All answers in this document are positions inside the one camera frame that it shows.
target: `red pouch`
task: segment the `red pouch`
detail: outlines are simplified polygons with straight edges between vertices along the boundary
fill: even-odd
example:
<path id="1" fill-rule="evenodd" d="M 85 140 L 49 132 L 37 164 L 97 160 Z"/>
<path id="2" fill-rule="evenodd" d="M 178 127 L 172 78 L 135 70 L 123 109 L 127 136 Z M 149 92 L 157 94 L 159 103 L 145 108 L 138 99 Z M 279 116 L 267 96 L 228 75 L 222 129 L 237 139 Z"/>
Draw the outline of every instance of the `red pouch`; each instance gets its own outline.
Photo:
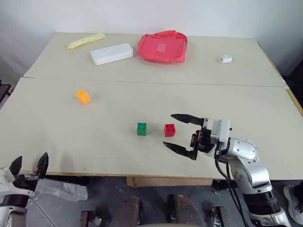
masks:
<path id="1" fill-rule="evenodd" d="M 138 44 L 138 53 L 148 61 L 185 61 L 187 37 L 176 31 L 144 35 Z"/>

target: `toy block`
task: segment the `toy block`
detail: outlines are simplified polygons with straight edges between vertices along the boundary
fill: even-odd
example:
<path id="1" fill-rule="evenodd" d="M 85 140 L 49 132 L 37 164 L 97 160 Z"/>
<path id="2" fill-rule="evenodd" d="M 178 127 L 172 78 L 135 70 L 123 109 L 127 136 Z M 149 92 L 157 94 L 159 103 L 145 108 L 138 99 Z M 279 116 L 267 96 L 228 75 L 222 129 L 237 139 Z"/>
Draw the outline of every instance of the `toy block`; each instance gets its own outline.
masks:
<path id="1" fill-rule="evenodd" d="M 138 122 L 137 135 L 138 136 L 146 136 L 146 132 L 147 132 L 147 123 Z"/>
<path id="2" fill-rule="evenodd" d="M 166 124 L 164 127 L 164 135 L 165 137 L 172 137 L 176 133 L 175 125 L 174 124 Z"/>
<path id="3" fill-rule="evenodd" d="M 90 97 L 85 91 L 82 90 L 78 91 L 76 96 L 83 104 L 87 104 L 90 102 Z"/>

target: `gray floor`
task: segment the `gray floor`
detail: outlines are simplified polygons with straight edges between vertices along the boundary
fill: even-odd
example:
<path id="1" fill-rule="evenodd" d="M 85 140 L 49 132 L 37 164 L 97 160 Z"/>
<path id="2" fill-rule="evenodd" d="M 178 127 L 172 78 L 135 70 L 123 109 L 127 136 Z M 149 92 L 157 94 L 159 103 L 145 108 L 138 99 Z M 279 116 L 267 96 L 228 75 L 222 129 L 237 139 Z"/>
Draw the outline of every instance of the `gray floor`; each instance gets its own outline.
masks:
<path id="1" fill-rule="evenodd" d="M 287 210 L 287 200 L 283 196 L 282 188 L 286 184 L 287 182 L 274 184 L 274 193 L 285 210 Z M 141 224 L 165 223 L 166 199 L 170 194 L 188 197 L 206 223 L 210 221 L 208 214 L 213 206 L 225 206 L 230 225 L 243 226 L 229 192 L 220 191 L 220 194 L 224 196 L 224 199 L 220 199 L 213 193 L 210 186 L 132 188 L 125 185 L 123 177 L 99 177 L 92 179 L 92 184 L 88 186 L 88 193 L 87 201 L 78 202 L 65 201 L 53 195 L 38 195 L 28 203 L 27 227 L 79 227 L 81 211 L 95 209 L 102 213 L 104 222 L 101 226 L 107 227 L 120 204 L 131 196 L 136 196 L 143 202 Z M 241 202 L 250 224 L 242 196 Z M 289 220 L 293 227 L 300 226 L 295 224 L 290 217 Z"/>

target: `person's foot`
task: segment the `person's foot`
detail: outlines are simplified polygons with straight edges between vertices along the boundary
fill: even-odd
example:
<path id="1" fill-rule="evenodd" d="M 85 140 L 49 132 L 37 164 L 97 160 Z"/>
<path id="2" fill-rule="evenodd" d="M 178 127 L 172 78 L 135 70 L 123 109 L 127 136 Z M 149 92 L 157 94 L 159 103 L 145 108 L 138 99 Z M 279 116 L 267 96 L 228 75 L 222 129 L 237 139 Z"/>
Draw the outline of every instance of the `person's foot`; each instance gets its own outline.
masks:
<path id="1" fill-rule="evenodd" d="M 296 223 L 303 225 L 303 206 L 294 195 L 294 186 L 285 186 L 283 188 L 283 193 L 288 200 L 289 215 Z"/>

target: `white table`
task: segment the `white table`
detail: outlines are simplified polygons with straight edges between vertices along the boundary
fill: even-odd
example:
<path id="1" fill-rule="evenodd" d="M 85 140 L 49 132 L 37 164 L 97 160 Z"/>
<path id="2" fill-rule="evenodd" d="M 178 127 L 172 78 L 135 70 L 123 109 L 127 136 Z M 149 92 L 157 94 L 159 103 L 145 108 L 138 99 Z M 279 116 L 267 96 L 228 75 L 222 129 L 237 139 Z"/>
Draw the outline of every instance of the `white table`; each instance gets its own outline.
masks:
<path id="1" fill-rule="evenodd" d="M 77 100 L 80 89 L 89 104 Z M 51 174 L 221 178 L 213 158 L 192 161 L 162 144 L 189 148 L 197 129 L 174 113 L 229 117 L 231 136 L 255 142 L 271 179 L 303 178 L 303 119 L 283 87 L 265 86 L 22 78 L 0 111 L 0 166 L 23 155 L 32 171 L 48 152 Z M 137 122 L 148 123 L 146 137 Z M 175 137 L 164 138 L 165 123 Z"/>
<path id="2" fill-rule="evenodd" d="M 186 61 L 163 64 L 145 61 L 137 54 L 142 35 L 107 34 L 103 40 L 68 50 L 67 44 L 87 33 L 55 33 L 37 61 L 24 75 L 30 78 L 80 79 L 144 83 L 218 84 L 283 87 L 255 39 L 189 36 Z M 90 51 L 129 43 L 134 57 L 100 66 Z M 221 64 L 229 53 L 233 62 Z"/>

